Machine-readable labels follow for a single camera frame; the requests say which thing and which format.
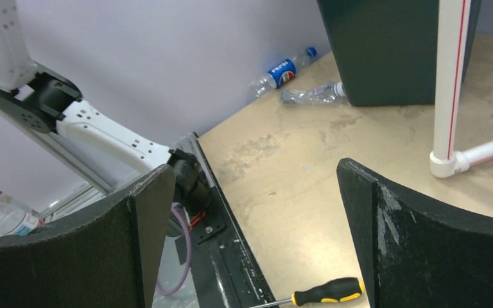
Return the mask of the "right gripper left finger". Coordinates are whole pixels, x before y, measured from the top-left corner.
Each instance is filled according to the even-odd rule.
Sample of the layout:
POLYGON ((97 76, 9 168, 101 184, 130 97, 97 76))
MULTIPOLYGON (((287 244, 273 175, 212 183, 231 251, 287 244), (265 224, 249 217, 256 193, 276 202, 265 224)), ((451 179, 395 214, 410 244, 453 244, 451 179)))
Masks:
POLYGON ((0 307, 151 307, 175 175, 138 181, 25 236, 0 237, 0 307))

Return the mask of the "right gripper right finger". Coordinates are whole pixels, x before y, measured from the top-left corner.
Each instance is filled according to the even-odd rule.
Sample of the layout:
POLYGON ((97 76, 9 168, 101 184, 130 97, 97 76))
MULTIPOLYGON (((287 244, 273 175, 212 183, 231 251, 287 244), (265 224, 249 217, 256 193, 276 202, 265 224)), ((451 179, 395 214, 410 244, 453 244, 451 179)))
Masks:
POLYGON ((493 218, 351 158, 336 176, 372 307, 493 307, 493 218))

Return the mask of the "yellow black screwdriver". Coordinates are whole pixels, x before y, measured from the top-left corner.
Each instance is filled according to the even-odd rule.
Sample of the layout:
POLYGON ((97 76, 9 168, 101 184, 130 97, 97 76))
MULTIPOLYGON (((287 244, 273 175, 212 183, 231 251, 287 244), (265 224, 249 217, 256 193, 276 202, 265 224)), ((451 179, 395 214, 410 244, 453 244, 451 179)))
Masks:
POLYGON ((273 307, 281 304, 293 304, 300 307, 315 303, 341 303, 359 298, 365 291, 365 284, 360 278, 336 278, 304 291, 295 291, 289 299, 261 304, 252 308, 273 307))

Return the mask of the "crushed clear bottle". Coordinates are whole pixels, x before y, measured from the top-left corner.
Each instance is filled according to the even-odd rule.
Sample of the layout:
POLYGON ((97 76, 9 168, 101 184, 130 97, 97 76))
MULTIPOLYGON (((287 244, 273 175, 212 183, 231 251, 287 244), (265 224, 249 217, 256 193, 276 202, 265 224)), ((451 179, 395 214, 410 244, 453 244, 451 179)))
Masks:
POLYGON ((282 90, 279 102, 284 105, 326 105, 347 99, 342 82, 328 83, 311 90, 282 90))

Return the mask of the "Pepsi bottle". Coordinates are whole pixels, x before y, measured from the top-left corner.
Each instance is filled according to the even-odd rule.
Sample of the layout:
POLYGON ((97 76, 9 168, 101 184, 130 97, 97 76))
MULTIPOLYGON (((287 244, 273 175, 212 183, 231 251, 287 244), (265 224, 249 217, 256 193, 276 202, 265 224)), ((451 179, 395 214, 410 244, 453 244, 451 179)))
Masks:
POLYGON ((255 98, 260 98, 271 90, 281 88, 294 79, 300 71, 310 66, 317 56, 317 49, 309 46, 303 51, 296 52, 291 57, 285 58, 250 84, 252 94, 255 98))

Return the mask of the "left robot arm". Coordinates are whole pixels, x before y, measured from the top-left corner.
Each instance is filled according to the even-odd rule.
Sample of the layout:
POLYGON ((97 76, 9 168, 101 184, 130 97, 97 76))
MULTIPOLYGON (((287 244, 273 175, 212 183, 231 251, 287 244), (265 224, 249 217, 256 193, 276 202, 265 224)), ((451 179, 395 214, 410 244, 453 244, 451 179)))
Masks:
POLYGON ((0 114, 103 194, 116 187, 64 139, 86 142, 142 175, 170 165, 173 199, 190 214, 206 211, 212 202, 196 134, 186 136, 192 149, 186 152, 148 140, 96 110, 73 82, 32 59, 15 1, 0 1, 0 114))

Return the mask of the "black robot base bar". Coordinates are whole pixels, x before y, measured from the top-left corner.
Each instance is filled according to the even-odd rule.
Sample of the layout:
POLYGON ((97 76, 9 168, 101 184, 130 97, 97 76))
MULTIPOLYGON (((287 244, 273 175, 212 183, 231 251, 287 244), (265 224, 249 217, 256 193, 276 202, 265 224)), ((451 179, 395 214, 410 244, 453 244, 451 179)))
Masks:
POLYGON ((275 301, 198 135, 185 135, 170 152, 177 180, 173 200, 190 225, 193 307, 253 307, 275 301))

